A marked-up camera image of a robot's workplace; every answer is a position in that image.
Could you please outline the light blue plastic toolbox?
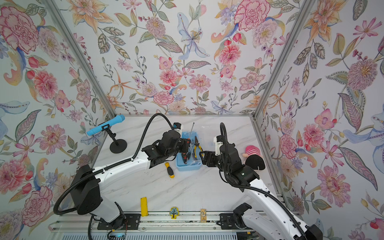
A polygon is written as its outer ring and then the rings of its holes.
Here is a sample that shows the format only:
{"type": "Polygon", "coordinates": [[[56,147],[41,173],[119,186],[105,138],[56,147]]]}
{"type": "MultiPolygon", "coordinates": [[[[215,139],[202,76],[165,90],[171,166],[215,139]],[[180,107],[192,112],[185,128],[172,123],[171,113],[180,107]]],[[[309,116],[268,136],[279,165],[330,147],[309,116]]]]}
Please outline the light blue plastic toolbox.
{"type": "MultiPolygon", "coordinates": [[[[189,132],[183,132],[182,138],[187,139],[188,133],[189,132]]],[[[208,133],[204,133],[202,131],[200,131],[200,132],[193,131],[191,134],[191,138],[193,139],[193,142],[194,142],[195,136],[198,137],[198,140],[200,142],[200,146],[202,147],[203,151],[213,151],[214,150],[214,140],[213,140],[214,137],[213,136],[209,135],[208,133]]],[[[197,171],[203,165],[200,156],[198,156],[197,161],[194,160],[193,150],[194,150],[194,143],[193,143],[193,147],[192,147],[192,151],[191,151],[191,157],[188,160],[186,165],[183,163],[182,155],[181,154],[177,155],[176,167],[180,172],[197,171]]]]}

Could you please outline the orange handled screwdriver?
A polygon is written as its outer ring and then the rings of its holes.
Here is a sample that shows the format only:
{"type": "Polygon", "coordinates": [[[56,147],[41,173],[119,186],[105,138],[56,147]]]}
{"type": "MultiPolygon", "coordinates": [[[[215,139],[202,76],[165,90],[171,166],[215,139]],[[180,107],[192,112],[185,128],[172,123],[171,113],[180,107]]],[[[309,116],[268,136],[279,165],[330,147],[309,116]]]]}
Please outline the orange handled screwdriver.
{"type": "Polygon", "coordinates": [[[194,125],[195,125],[195,123],[193,122],[192,127],[191,127],[191,130],[190,130],[189,133],[188,133],[188,139],[190,140],[189,151],[192,151],[192,147],[193,147],[193,143],[194,143],[194,142],[193,142],[193,139],[191,138],[191,134],[192,134],[192,132],[193,132],[194,125]]]}

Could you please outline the dark red handled pliers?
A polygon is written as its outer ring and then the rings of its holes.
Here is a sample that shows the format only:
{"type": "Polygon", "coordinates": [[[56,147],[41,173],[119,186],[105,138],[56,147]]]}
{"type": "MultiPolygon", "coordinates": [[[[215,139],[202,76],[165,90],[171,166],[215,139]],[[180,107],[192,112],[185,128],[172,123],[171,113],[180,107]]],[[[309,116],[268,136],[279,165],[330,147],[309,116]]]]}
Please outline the dark red handled pliers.
{"type": "Polygon", "coordinates": [[[191,150],[190,150],[190,148],[186,147],[184,150],[182,150],[181,154],[182,154],[183,163],[186,165],[188,160],[191,157],[191,150]]]}

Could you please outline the yellow handled pliers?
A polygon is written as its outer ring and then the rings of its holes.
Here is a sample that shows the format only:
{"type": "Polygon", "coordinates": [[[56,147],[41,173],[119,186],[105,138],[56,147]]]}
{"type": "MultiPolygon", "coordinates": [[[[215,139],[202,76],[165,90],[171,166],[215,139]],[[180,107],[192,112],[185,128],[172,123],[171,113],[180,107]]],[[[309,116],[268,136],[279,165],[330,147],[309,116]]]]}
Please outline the yellow handled pliers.
{"type": "Polygon", "coordinates": [[[194,150],[193,150],[193,158],[195,161],[198,160],[198,156],[200,155],[200,152],[202,152],[202,151],[203,151],[203,149],[200,146],[200,142],[198,140],[198,137],[195,136],[195,138],[194,138],[194,150]]]}

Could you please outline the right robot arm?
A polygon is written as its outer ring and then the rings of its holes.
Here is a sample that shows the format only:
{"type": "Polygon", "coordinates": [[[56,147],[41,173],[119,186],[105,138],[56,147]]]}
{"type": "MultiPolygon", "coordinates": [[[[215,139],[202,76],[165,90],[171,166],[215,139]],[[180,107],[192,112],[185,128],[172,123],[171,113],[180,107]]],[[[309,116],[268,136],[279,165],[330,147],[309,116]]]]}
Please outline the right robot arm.
{"type": "Polygon", "coordinates": [[[217,167],[229,185],[245,193],[263,209],[265,216],[247,203],[236,207],[234,219],[240,228],[250,228],[266,240],[323,239],[323,233],[316,225],[309,226],[294,215],[273,195],[260,176],[242,163],[234,144],[220,146],[218,151],[203,151],[199,155],[203,165],[217,167]]]}

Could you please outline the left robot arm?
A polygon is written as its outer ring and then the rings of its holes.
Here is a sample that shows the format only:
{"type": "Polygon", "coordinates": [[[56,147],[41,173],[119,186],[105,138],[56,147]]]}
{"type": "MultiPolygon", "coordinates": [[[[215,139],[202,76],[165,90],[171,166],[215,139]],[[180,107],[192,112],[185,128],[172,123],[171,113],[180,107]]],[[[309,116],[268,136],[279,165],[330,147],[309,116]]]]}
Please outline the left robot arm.
{"type": "Polygon", "coordinates": [[[190,144],[190,139],[182,138],[175,130],[169,130],[161,140],[142,148],[133,157],[98,169],[81,167],[70,187],[56,201],[54,214],[91,214],[109,226],[119,228],[126,220],[124,211],[117,202],[104,197],[102,190],[131,174],[163,164],[177,154],[186,157],[190,144]]]}

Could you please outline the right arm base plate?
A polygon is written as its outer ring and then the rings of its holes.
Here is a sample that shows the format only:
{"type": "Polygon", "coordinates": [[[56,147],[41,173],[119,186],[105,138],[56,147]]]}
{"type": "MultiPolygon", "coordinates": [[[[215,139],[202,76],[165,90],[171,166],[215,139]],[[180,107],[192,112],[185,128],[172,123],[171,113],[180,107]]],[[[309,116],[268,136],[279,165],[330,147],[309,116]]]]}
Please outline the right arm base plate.
{"type": "Polygon", "coordinates": [[[216,224],[222,230],[257,230],[260,226],[259,220],[251,205],[243,203],[236,207],[230,214],[220,214],[220,219],[216,224]]]}

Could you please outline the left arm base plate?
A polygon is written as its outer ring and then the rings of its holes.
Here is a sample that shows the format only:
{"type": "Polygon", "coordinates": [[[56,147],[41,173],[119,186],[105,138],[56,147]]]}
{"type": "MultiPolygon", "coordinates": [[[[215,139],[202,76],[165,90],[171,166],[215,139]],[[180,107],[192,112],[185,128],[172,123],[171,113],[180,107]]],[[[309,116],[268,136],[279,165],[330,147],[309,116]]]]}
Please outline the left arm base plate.
{"type": "Polygon", "coordinates": [[[104,219],[98,224],[97,230],[138,230],[141,221],[141,214],[126,214],[123,212],[120,205],[115,202],[119,210],[118,217],[110,223],[107,223],[104,219]]]}

